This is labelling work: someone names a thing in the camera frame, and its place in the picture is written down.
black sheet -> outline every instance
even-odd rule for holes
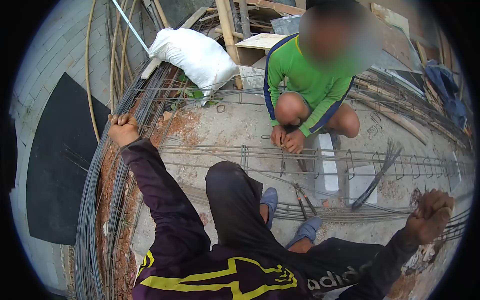
[[[102,134],[110,110],[92,101]],[[75,244],[86,170],[96,147],[87,92],[64,73],[40,118],[28,162],[26,207],[32,237]]]

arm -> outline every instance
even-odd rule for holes
[[[108,135],[123,146],[122,158],[134,173],[156,223],[155,239],[139,275],[145,267],[168,268],[209,251],[210,239],[197,212],[165,169],[157,149],[149,139],[139,138],[134,118],[122,115],[117,119],[118,124],[112,120]]]
[[[330,92],[315,108],[308,119],[299,127],[305,137],[322,128],[342,105],[348,94],[354,77],[337,79]]]
[[[392,237],[360,281],[341,293],[338,300],[380,300],[388,294],[393,283],[400,277],[402,266],[418,249],[418,245],[407,244],[403,230]]]
[[[338,300],[381,300],[401,275],[401,267],[412,257],[418,245],[431,243],[445,229],[454,199],[437,190],[426,192],[419,207],[377,254],[371,268],[360,281],[340,294]]]
[[[278,85],[285,78],[280,62],[278,55],[275,55],[274,53],[268,54],[265,67],[264,96],[272,126],[280,124],[276,120],[274,112],[276,101],[280,96]]]

pliers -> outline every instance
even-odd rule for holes
[[[299,201],[299,204],[300,204],[300,209],[301,209],[301,212],[303,213],[303,217],[305,218],[305,220],[308,219],[307,217],[307,212],[305,211],[305,207],[303,206],[303,202],[302,202],[302,199],[300,198],[299,196],[299,193],[301,195],[303,195],[303,197],[305,198],[305,200],[307,201],[307,204],[308,206],[310,207],[310,209],[312,210],[313,214],[315,216],[318,216],[318,213],[317,211],[315,210],[315,207],[313,206],[313,204],[310,202],[310,199],[308,199],[308,196],[303,192],[302,188],[298,185],[298,184],[294,184],[293,187],[295,188],[295,194],[297,194],[297,199]]]

white foam block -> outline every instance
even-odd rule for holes
[[[373,165],[367,165],[348,169],[349,174],[353,174],[353,172],[355,172],[355,174],[372,174],[371,176],[355,175],[348,181],[348,196],[350,198],[357,199],[367,190],[368,186],[375,179],[375,167]],[[349,199],[348,203],[353,204],[355,202],[353,199]],[[373,190],[366,202],[370,204],[377,203],[377,188]]]
[[[458,166],[455,152],[452,152],[452,154],[447,157],[447,160],[448,181],[450,182],[450,191],[453,192],[462,181],[462,175],[460,174],[460,167]]]
[[[321,156],[335,156],[335,154],[328,150],[333,150],[332,139],[328,133],[319,134],[313,141],[312,148],[321,148],[324,151],[320,152]],[[334,160],[315,160],[315,171],[320,173],[334,173],[336,174],[336,163]],[[338,192],[338,176],[337,175],[319,175],[315,179],[315,189],[317,191],[328,194],[335,194]],[[315,193],[315,198],[327,199],[328,195],[320,192]]]

bundle of tie wire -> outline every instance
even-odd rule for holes
[[[363,194],[358,197],[357,200],[352,204],[352,210],[357,210],[360,208],[365,201],[368,200],[370,195],[372,194],[373,190],[377,187],[380,179],[385,175],[387,170],[392,166],[395,162],[396,158],[400,155],[400,152],[403,150],[403,146],[400,142],[394,142],[392,139],[388,140],[387,152],[385,154],[384,164],[380,171],[375,175],[372,183],[368,186],[367,190],[363,192]]]

